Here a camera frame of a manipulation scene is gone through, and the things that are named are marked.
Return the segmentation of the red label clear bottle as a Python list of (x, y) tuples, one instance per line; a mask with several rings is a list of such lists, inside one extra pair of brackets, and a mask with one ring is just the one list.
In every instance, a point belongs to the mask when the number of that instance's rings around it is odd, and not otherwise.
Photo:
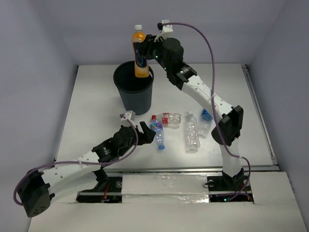
[(152, 115), (152, 121), (161, 122), (164, 127), (177, 128), (181, 124), (181, 114), (178, 113), (161, 113)]

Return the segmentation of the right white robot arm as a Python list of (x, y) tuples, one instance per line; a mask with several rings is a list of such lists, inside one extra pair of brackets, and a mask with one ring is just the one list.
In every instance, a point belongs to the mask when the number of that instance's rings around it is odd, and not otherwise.
[(213, 89), (183, 61), (183, 47), (177, 39), (156, 40), (153, 35), (147, 35), (143, 42), (135, 43), (134, 47), (142, 58), (156, 60), (174, 86), (210, 113), (216, 124), (211, 135), (220, 146), (223, 160), (220, 182), (229, 191), (243, 192), (248, 179), (244, 175), (240, 161), (242, 157), (239, 155), (238, 138), (242, 128), (243, 108), (239, 105), (234, 107), (212, 93)]

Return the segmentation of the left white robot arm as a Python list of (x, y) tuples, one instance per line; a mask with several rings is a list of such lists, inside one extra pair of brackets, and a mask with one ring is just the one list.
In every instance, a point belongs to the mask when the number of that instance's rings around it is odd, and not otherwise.
[(93, 192), (104, 192), (109, 178), (104, 167), (120, 162), (131, 155), (137, 146), (150, 144), (155, 138), (145, 122), (121, 126), (113, 137), (93, 147), (81, 157), (42, 165), (27, 172), (14, 190), (14, 201), (23, 206), (28, 218), (43, 213), (61, 191), (78, 178), (93, 173), (90, 185)]

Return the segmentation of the blue label water bottle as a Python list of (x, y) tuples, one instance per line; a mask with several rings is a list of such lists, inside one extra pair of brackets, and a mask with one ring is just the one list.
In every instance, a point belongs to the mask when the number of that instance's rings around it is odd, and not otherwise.
[(211, 130), (211, 125), (212, 116), (207, 110), (203, 109), (198, 122), (199, 135), (202, 137), (206, 137)]

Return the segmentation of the colourful label blue cap bottle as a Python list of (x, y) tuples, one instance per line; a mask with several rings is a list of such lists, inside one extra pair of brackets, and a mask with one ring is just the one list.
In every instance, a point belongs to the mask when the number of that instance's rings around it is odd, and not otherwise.
[(164, 150), (164, 128), (161, 122), (153, 121), (150, 124), (150, 129), (155, 132), (155, 143), (158, 147), (158, 150)]

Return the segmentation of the orange juice bottle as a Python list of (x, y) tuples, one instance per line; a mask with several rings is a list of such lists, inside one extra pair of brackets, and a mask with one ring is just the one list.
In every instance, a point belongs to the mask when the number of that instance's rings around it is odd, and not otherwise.
[(139, 43), (142, 43), (146, 35), (142, 32), (142, 25), (134, 26), (135, 32), (132, 35), (132, 46), (134, 49), (134, 72), (137, 78), (147, 78), (149, 76), (149, 66), (147, 59), (141, 56), (141, 52), (138, 50)]

